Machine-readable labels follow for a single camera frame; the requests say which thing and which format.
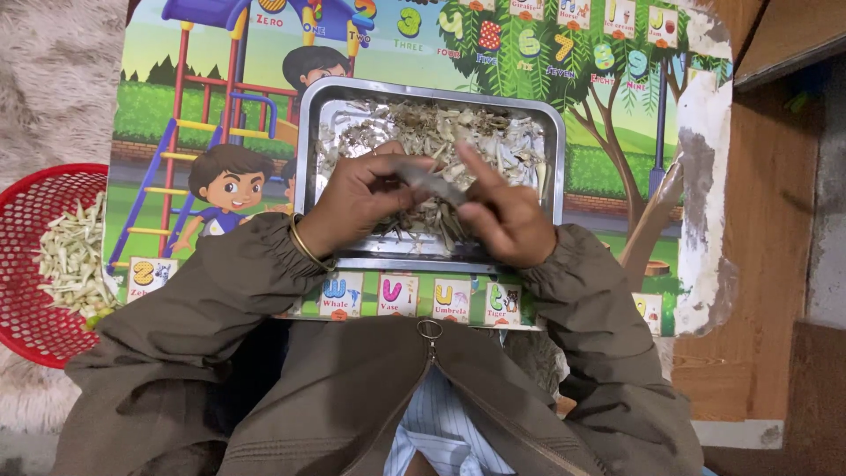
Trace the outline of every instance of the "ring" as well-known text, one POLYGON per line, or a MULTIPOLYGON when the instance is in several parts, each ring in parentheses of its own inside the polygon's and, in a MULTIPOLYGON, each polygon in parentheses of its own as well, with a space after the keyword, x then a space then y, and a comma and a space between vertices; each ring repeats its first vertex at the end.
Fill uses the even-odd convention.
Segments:
POLYGON ((440 323, 438 323, 437 321, 433 321, 433 320, 431 320, 431 319, 424 319, 424 320, 422 320, 422 321, 417 321, 417 332, 418 332, 418 333, 420 333, 420 335, 422 335, 423 337, 426 337, 427 339, 432 339, 432 340, 435 340, 435 339, 437 339, 438 337, 440 337, 440 336, 442 336, 442 335, 443 335, 443 327, 442 327, 442 326, 441 326, 441 324, 440 324, 440 323), (420 327, 420 325, 421 325, 421 324, 424 324, 424 323, 432 323, 432 324, 435 324, 435 325, 437 326, 437 330, 438 330, 437 335, 428 335, 428 334, 426 333, 426 331, 425 331, 425 328, 421 328, 421 327, 420 327))

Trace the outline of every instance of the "dried fish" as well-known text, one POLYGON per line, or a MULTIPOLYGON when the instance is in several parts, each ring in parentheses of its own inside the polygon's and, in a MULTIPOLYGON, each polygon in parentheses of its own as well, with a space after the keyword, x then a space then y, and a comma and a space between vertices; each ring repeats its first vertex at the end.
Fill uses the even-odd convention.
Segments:
MULTIPOLYGON (((455 152, 453 144, 460 139, 473 146, 509 184, 535 187, 539 198, 543 194, 547 171, 543 128, 532 118, 512 119, 483 108, 443 109, 405 102, 387 106, 356 102, 354 108, 364 117, 356 113, 336 118, 335 124, 346 125, 343 131, 335 134, 328 124, 320 125, 315 149, 324 179, 332 174, 338 156, 356 157, 386 141, 397 140, 406 154, 435 158, 437 165, 430 172, 466 191, 475 177, 455 152)), ((470 239, 455 210, 436 198, 422 203, 412 213, 398 213, 376 228, 382 236, 391 231, 396 231, 400 240, 402 231, 409 232, 414 240, 418 240, 419 233, 440 235, 450 252, 457 242, 470 239)))
POLYGON ((94 205, 83 208, 76 201, 76 214, 62 215, 47 224, 49 229, 39 239, 38 274, 49 283, 37 289, 53 298, 50 307, 68 309, 85 318, 83 329, 92 330, 100 318, 113 312, 120 303, 103 285, 100 252, 102 241, 103 196, 98 193, 94 205))

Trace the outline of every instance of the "striped shirt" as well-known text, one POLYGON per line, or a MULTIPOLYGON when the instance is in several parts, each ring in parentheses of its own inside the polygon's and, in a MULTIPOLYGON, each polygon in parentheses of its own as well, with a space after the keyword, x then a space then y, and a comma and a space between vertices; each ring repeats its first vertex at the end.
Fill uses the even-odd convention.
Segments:
POLYGON ((439 476, 515 474, 475 428, 437 367, 431 367, 411 397, 385 460, 384 476, 403 476, 416 451, 439 476))

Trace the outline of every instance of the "gold bangle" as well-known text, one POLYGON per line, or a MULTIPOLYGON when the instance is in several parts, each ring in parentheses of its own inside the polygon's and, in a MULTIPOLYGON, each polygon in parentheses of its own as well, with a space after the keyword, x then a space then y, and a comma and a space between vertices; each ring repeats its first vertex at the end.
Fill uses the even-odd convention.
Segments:
POLYGON ((312 262, 314 262, 314 264, 323 268, 323 270, 327 273, 331 273, 335 270, 335 264, 333 263, 332 266, 327 266, 326 264, 323 264, 321 260, 317 259, 315 255, 311 254, 311 250, 305 245, 305 243, 303 243, 302 238, 299 237, 299 233, 297 232, 297 220, 302 219, 303 217, 304 215, 302 213, 293 213, 291 215, 291 233, 294 234, 294 239, 297 241, 297 244, 299 244, 299 249, 302 250, 302 252, 305 253, 305 255, 312 262))

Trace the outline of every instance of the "children's educational mat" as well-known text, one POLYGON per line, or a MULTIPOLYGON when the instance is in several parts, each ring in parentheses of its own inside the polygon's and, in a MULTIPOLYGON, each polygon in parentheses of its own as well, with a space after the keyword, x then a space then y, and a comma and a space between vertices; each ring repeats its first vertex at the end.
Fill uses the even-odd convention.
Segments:
MULTIPOLYGON (((552 105, 563 221, 619 260, 655 335, 703 334, 728 316, 734 277, 731 57, 725 27, 687 0, 145 0, 126 30, 104 267, 129 301, 198 236, 290 213, 300 98, 346 75, 552 105), (197 158, 220 143, 258 154, 197 158)), ((340 270, 286 317, 377 314, 544 328, 516 276, 390 269, 340 270)))

